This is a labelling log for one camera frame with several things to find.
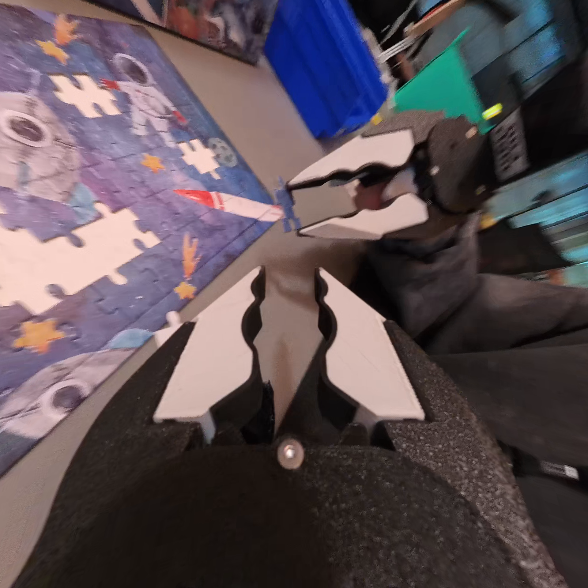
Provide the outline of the blue plastic bin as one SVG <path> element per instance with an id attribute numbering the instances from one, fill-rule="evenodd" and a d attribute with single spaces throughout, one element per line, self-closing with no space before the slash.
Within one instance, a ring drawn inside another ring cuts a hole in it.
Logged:
<path id="1" fill-rule="evenodd" d="M 265 55 L 316 139 L 356 131 L 387 100 L 348 1 L 279 1 Z"/>

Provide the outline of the white-backed jigsaw puzzle piece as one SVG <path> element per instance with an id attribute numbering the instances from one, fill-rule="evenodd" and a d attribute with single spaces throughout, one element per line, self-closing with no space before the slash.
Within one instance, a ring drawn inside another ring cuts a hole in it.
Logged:
<path id="1" fill-rule="evenodd" d="M 184 324 L 194 326 L 197 322 L 196 319 L 183 321 L 181 320 L 180 313 L 176 311 L 166 313 L 166 325 L 153 333 L 153 339 L 157 348 L 162 347 Z"/>

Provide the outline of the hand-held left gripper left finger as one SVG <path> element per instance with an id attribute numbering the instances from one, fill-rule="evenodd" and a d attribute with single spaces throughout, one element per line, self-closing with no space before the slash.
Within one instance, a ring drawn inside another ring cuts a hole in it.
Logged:
<path id="1" fill-rule="evenodd" d="M 205 442 L 223 425 L 242 432 L 263 403 L 254 340 L 262 327 L 266 272 L 257 266 L 202 310 L 153 414 L 153 422 L 195 423 Z"/>

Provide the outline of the person's right hand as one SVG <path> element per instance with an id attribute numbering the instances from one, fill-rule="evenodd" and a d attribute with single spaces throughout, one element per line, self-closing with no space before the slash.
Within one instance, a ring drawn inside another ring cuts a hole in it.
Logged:
<path id="1" fill-rule="evenodd" d="M 353 203 L 357 211 L 361 210 L 380 210 L 389 206 L 395 199 L 390 195 L 389 186 L 392 181 L 380 182 L 378 184 L 364 186 L 357 184 Z"/>

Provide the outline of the wooden plank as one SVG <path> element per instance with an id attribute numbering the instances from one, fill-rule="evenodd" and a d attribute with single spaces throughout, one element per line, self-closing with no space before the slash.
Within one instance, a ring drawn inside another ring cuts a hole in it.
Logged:
<path id="1" fill-rule="evenodd" d="M 404 38 L 415 40 L 462 9 L 466 1 L 443 1 L 430 10 L 418 22 L 408 25 L 404 29 Z"/>

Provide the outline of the beige desk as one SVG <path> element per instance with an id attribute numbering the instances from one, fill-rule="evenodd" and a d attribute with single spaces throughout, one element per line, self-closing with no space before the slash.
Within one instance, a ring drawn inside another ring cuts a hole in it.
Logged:
<path id="1" fill-rule="evenodd" d="M 293 178 L 323 154 L 264 57 L 251 66 L 161 28 L 147 28 L 268 191 L 278 177 Z M 314 269 L 323 267 L 347 285 L 360 250 L 359 243 L 303 239 L 274 225 L 180 312 L 182 319 L 192 319 L 254 267 L 265 266 L 263 325 L 255 345 L 262 376 L 275 393 L 276 424 L 322 341 Z M 1 477 L 1 587 L 11 587 L 33 551 L 70 461 L 92 424 L 156 350 L 147 342 Z"/>

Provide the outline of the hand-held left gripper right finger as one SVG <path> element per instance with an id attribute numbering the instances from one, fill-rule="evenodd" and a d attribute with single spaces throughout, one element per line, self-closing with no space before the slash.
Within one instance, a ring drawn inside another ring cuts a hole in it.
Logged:
<path id="1" fill-rule="evenodd" d="M 321 415 L 340 432 L 353 423 L 373 433 L 383 422 L 424 421 L 386 319 L 324 268 L 315 270 L 315 299 L 325 342 Z"/>

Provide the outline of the blue jigsaw puzzle piece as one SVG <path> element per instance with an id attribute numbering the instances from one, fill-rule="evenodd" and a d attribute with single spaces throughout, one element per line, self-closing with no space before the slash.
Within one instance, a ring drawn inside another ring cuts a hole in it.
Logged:
<path id="1" fill-rule="evenodd" d="M 285 182 L 282 177 L 279 176 L 278 187 L 274 190 L 274 197 L 276 205 L 282 210 L 282 225 L 283 231 L 289 233 L 291 231 L 298 231 L 301 228 L 300 219 L 295 213 L 294 206 L 295 201 L 290 191 L 287 190 Z"/>

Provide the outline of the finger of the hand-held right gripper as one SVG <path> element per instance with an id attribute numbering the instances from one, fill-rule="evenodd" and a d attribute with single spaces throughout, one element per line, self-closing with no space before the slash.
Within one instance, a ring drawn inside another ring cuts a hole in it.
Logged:
<path id="1" fill-rule="evenodd" d="M 319 187 L 331 180 L 378 179 L 407 164 L 415 147 L 410 129 L 357 136 L 319 158 L 286 182 L 288 190 Z"/>
<path id="2" fill-rule="evenodd" d="M 298 235 L 321 239 L 379 240 L 385 235 L 425 223 L 428 206 L 415 194 L 403 194 L 378 210 L 361 209 L 301 227 Z"/>

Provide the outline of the space print puzzle box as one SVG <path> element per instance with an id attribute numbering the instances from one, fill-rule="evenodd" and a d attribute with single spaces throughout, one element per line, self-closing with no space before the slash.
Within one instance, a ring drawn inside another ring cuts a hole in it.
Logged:
<path id="1" fill-rule="evenodd" d="M 91 1 L 198 45 L 257 65 L 278 1 Z"/>

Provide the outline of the space jigsaw puzzle board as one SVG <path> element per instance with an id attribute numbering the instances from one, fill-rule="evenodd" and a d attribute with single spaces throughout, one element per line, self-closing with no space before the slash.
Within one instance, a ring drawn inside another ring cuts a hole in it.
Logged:
<path id="1" fill-rule="evenodd" d="M 145 28 L 1 4 L 1 474 L 283 217 Z"/>

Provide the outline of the person's right forearm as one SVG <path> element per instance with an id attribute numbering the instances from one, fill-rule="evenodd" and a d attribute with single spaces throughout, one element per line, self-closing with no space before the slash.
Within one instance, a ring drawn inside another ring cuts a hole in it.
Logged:
<path id="1" fill-rule="evenodd" d="M 480 273 L 477 220 L 368 249 L 399 326 L 432 355 L 587 344 L 587 289 Z"/>

